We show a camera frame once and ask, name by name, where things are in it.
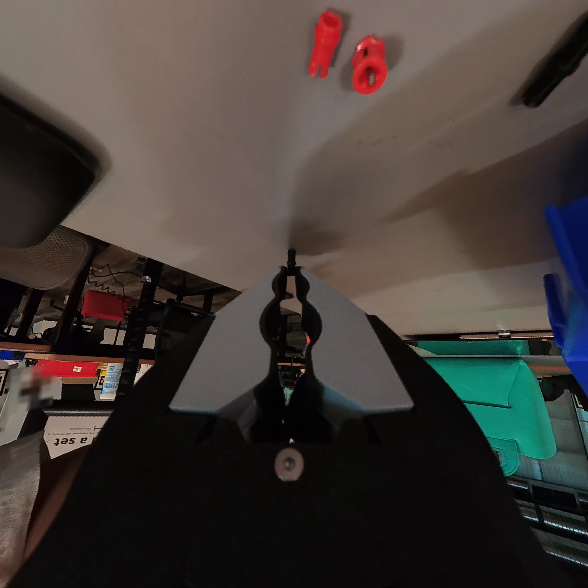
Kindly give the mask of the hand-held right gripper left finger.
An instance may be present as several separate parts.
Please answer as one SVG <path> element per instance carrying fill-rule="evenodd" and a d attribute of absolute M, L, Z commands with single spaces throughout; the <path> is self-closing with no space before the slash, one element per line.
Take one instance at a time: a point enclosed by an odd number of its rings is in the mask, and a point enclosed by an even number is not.
<path fill-rule="evenodd" d="M 169 404 L 173 412 L 232 420 L 250 439 L 283 435 L 277 352 L 287 281 L 282 266 L 216 313 Z"/>

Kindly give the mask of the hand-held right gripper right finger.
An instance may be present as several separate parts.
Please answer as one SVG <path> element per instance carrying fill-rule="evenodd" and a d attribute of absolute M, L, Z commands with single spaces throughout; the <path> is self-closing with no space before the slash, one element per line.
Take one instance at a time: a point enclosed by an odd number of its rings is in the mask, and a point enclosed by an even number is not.
<path fill-rule="evenodd" d="M 368 316 L 296 267 L 307 336 L 305 373 L 294 390 L 294 441 L 330 442 L 347 420 L 410 411 L 414 402 Z"/>

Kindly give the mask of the scattered small lego pieces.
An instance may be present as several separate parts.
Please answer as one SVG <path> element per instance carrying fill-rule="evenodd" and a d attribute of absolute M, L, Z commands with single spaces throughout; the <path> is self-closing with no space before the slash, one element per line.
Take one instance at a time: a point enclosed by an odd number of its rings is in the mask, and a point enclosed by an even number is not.
<path fill-rule="evenodd" d="M 343 36 L 344 22 L 338 12 L 321 13 L 313 29 L 313 47 L 307 66 L 311 77 L 324 79 L 334 62 Z M 515 103 L 526 108 L 540 107 L 567 78 L 578 70 L 587 58 L 587 14 L 582 15 L 556 43 L 532 72 Z M 389 67 L 386 45 L 382 38 L 367 35 L 353 49 L 351 57 L 352 89 L 364 96 L 377 92 L 385 83 Z"/>

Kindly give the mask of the red storage box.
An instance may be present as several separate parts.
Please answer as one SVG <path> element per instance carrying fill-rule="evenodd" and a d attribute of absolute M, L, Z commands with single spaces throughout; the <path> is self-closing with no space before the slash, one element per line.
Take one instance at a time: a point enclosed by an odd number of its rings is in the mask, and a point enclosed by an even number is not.
<path fill-rule="evenodd" d="M 97 290 L 85 291 L 81 315 L 84 318 L 96 318 L 121 322 L 129 310 L 131 298 L 114 295 Z"/>

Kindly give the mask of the teal felt bag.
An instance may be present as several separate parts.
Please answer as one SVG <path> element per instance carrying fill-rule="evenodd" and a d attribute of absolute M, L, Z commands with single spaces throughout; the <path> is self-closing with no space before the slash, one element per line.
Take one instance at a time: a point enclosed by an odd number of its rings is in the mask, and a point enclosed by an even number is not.
<path fill-rule="evenodd" d="M 420 341 L 425 361 L 465 404 L 505 476 L 521 456 L 548 460 L 557 448 L 538 378 L 523 360 L 529 343 Z"/>

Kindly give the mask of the black white marker sign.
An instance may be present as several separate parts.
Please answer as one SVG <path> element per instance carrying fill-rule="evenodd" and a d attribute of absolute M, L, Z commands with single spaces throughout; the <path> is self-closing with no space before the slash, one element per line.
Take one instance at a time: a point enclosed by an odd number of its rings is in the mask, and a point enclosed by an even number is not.
<path fill-rule="evenodd" d="M 90 446 L 97 438 L 107 415 L 49 416 L 43 439 L 51 459 L 56 459 L 81 447 Z"/>

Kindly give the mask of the blue plastic bin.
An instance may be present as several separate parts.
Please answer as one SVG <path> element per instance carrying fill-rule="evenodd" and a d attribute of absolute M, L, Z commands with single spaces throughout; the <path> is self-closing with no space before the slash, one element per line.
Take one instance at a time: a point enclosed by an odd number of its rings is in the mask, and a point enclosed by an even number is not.
<path fill-rule="evenodd" d="M 563 274 L 543 277 L 548 320 L 555 344 L 583 391 L 587 408 L 587 196 L 545 216 Z"/>

